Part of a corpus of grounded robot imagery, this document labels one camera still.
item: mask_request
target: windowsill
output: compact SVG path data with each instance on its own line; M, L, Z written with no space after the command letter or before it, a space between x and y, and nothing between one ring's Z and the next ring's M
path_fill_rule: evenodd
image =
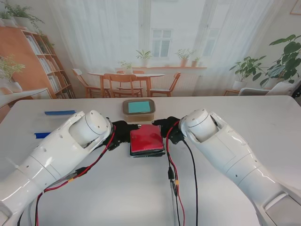
M133 67L133 69L206 69L207 67Z

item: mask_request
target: red book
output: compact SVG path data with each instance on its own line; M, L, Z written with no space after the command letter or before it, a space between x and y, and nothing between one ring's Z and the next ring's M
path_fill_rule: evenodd
M131 156L137 155L162 155L165 153L160 127L154 125L142 125L137 130L132 130Z

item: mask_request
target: round table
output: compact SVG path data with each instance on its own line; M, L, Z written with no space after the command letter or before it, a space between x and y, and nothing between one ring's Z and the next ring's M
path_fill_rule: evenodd
M98 75L100 77L100 87L101 87L101 93L102 93L102 98L104 97L104 87L103 87L103 75L104 73L92 73L88 72L88 74L91 75ZM151 78L154 77L161 77L164 76L165 74L135 74L137 76L136 81L145 81L146 82L146 91L147 91L147 97L151 96Z

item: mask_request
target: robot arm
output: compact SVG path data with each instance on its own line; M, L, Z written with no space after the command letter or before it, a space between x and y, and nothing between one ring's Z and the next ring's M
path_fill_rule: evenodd
M273 178L247 142L218 115L196 110L184 117L179 127L209 162L248 197L262 226L301 225L298 191Z
M30 156L0 182L0 226L15 226L22 211L46 187L60 180L111 133L97 111L74 114L49 134Z

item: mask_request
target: plastic container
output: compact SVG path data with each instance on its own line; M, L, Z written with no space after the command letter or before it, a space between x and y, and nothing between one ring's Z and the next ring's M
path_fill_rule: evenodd
M151 99L130 99L122 103L122 112L127 122L153 121L155 102Z

